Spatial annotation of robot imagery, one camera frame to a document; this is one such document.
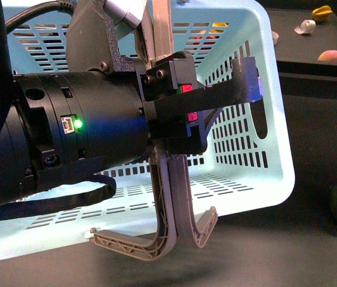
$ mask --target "yellow object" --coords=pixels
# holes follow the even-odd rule
[[[228,27],[229,23],[225,22],[215,22],[212,24],[213,27]],[[210,33],[223,33],[224,30],[211,30]]]
[[[329,15],[333,13],[332,9],[328,6],[322,6],[320,8],[317,8],[313,10],[312,15],[313,15],[313,20],[315,20],[318,23],[324,22],[328,20]]]

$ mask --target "red object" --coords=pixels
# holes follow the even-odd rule
[[[200,31],[200,34],[204,34],[205,32],[206,32],[206,30],[202,30],[202,31]],[[202,36],[196,36],[194,39],[202,40],[203,37]],[[207,36],[206,39],[216,39],[216,36]],[[192,44],[193,45],[199,45],[200,42],[193,42]],[[205,45],[212,45],[212,44],[215,44],[215,42],[205,42]]]
[[[180,87],[182,93],[186,93],[187,91],[192,91],[192,85],[182,85]],[[191,123],[193,121],[197,121],[198,120],[198,113],[196,112],[189,112],[187,114],[187,120]]]
[[[197,112],[189,112],[187,114],[187,120],[191,123],[192,121],[198,120],[198,113]]]
[[[187,91],[192,91],[192,85],[182,85],[180,89],[182,90],[182,93],[186,93]]]

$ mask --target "light blue plastic basket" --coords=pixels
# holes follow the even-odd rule
[[[3,1],[5,18],[41,1]],[[250,105],[227,107],[214,124],[209,148],[189,156],[197,216],[210,206],[219,215],[279,204],[295,182],[269,18],[255,1],[172,1],[175,50],[194,54],[198,79],[212,84],[231,77],[230,58],[255,56],[264,93],[268,133],[260,139]],[[50,13],[9,35],[12,67],[18,73],[64,72],[65,37],[70,17]],[[213,26],[228,23],[227,26]],[[135,56],[133,35],[120,52]],[[108,229],[130,235],[156,229],[148,164],[126,164],[105,173],[117,180],[114,198],[90,207],[47,216],[0,222],[0,259],[88,241],[88,231]],[[81,183],[36,194],[32,200],[80,193],[97,185]]]

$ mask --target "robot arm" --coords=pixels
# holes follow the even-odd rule
[[[210,209],[195,222],[185,155],[206,150],[219,108],[260,100],[261,94],[252,57],[232,60],[231,80],[203,87],[191,53],[148,53],[152,44],[145,36],[151,31],[141,18],[148,11],[146,1],[134,10],[134,1],[128,8],[121,2],[79,1],[66,35],[69,72],[14,77],[0,5],[0,220],[111,198],[115,181],[94,174],[150,157],[156,238],[140,242],[101,231],[94,242],[152,260],[167,253],[177,235],[204,246],[217,214]],[[135,28],[144,60],[119,53],[117,37]],[[49,201],[13,202],[82,181],[105,187]]]

